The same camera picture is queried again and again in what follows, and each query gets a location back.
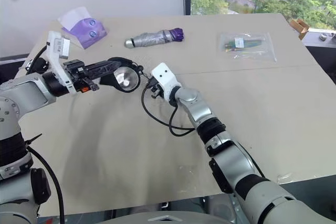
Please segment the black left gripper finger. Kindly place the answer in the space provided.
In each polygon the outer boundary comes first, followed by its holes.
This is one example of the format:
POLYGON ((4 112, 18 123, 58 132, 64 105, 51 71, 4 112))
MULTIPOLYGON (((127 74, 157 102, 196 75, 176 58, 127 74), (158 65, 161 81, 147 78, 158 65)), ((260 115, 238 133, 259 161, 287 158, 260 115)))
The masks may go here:
POLYGON ((88 78, 100 78, 113 74, 119 67, 121 62, 105 60, 84 67, 84 73, 88 78))
POLYGON ((104 86, 112 86, 114 87, 116 82, 114 75, 106 75, 100 78, 99 84, 104 86))

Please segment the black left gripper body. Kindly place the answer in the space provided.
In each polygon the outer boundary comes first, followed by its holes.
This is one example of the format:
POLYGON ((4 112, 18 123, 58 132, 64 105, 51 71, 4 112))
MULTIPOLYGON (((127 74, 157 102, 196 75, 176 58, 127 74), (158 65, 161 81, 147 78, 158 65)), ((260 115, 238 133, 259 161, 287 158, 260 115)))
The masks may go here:
POLYGON ((83 61, 72 60, 64 62, 63 68, 77 92, 85 93, 99 90, 98 84, 94 82, 98 78, 95 64, 85 66, 83 61))

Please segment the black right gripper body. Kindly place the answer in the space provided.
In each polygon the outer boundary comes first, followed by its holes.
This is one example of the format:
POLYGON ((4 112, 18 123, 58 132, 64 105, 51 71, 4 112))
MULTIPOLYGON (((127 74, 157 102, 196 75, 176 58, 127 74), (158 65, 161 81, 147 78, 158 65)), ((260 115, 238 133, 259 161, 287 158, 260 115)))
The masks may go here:
POLYGON ((151 98, 162 98, 164 99, 164 91, 158 82, 150 84, 151 98))

